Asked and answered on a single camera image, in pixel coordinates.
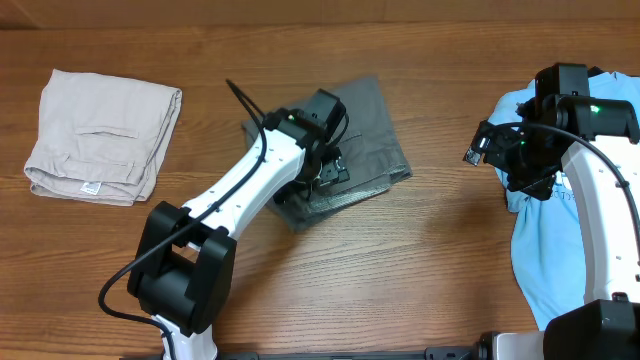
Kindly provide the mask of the grey shorts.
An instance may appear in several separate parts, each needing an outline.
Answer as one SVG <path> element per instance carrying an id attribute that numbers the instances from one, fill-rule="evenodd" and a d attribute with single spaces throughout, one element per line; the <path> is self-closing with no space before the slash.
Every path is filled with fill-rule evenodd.
<path id="1" fill-rule="evenodd" d="M 296 233 L 412 176 L 378 78 L 372 75 L 352 80 L 330 92 L 340 98 L 350 117 L 346 133 L 338 143 L 350 179 L 326 189 L 315 187 L 295 192 L 282 204 L 268 201 L 269 210 Z"/>

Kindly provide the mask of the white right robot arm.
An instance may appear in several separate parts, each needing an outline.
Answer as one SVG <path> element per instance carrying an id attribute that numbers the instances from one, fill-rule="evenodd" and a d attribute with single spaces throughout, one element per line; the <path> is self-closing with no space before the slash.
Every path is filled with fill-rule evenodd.
<path id="1" fill-rule="evenodd" d="M 464 156 L 505 171 L 509 186 L 551 196 L 556 171 L 574 189 L 586 262 L 584 305 L 541 332 L 493 333 L 477 359 L 636 359 L 639 356 L 639 126 L 628 101 L 549 95 L 522 121 L 479 124 Z"/>

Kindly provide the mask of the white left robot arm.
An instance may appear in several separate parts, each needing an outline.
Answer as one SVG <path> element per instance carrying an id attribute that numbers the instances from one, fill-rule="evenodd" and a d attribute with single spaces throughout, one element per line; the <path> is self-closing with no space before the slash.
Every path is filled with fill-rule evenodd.
<path id="1" fill-rule="evenodd" d="M 148 216 L 127 289 L 161 332 L 164 359 L 214 359 L 212 324 L 228 298 L 237 242 L 273 198 L 347 179 L 337 142 L 349 116 L 342 104 L 281 108 L 257 123 L 247 153 L 215 185 Z"/>

